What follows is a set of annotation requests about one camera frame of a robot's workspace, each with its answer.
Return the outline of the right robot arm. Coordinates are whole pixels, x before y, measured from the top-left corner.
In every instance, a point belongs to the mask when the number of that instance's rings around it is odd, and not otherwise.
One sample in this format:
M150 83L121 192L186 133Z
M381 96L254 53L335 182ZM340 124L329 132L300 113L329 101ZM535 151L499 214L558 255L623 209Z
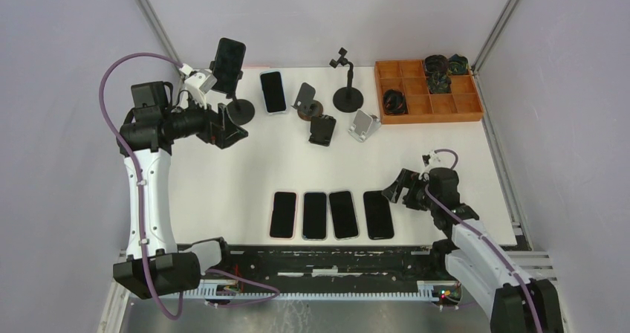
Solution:
M429 270L457 279L483 309L492 332L563 332L559 295L549 279L518 265L487 232L479 215L461 200L454 169L419 173L402 169L382 196L409 209L428 211L445 239L433 243Z

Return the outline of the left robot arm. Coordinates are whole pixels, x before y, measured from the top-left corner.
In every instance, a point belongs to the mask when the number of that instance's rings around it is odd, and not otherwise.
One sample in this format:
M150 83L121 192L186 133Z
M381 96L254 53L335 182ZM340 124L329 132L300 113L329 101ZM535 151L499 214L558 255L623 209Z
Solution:
M217 109L169 99L171 83L157 81L131 87L134 102L119 133L130 185L131 228L126 259L113 267L113 278L141 299L196 289L201 281L199 258L180 251L172 231L168 178L172 146L196 136L226 149L248 136L232 122L227 106Z

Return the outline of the clear case phone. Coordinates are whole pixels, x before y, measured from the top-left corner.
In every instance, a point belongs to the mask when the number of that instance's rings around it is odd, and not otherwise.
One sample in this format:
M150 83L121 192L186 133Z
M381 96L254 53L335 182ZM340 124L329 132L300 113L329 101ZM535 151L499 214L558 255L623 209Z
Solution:
M302 237L307 240L323 240L327 237L327 202L325 193L304 194Z

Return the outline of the pink case phone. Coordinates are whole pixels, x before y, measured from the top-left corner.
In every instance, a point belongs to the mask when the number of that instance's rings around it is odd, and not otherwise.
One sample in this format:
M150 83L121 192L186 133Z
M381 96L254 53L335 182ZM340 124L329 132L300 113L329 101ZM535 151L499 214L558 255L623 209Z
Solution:
M292 239L296 225L297 194L276 192L270 218L269 236L272 239Z

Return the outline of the white case phone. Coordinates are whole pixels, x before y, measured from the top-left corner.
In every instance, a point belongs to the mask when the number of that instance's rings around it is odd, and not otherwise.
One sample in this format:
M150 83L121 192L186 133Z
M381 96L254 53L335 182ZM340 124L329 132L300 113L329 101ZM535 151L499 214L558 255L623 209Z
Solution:
M287 111L287 103L279 71L265 71L260 73L264 105L268 114L279 114Z

